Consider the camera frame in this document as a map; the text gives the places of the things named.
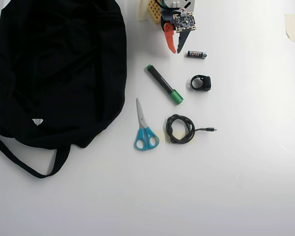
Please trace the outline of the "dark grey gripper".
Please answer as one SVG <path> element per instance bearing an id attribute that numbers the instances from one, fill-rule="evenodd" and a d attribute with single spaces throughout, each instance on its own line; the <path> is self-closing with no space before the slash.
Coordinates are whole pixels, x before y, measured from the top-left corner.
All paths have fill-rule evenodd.
<path id="1" fill-rule="evenodd" d="M 172 21 L 172 11 L 169 10 L 162 10 L 161 11 L 161 25 L 164 29 L 164 34 L 166 38 L 166 42 L 168 45 L 168 48 L 170 49 L 171 52 L 174 54 L 176 53 L 176 49 L 174 46 L 174 41 L 173 41 L 173 35 L 174 35 L 174 26 L 170 23 Z M 177 46 L 177 53 L 179 54 L 190 34 L 190 31 L 182 31 L 179 33 L 179 39 L 178 39 L 178 46 Z"/>

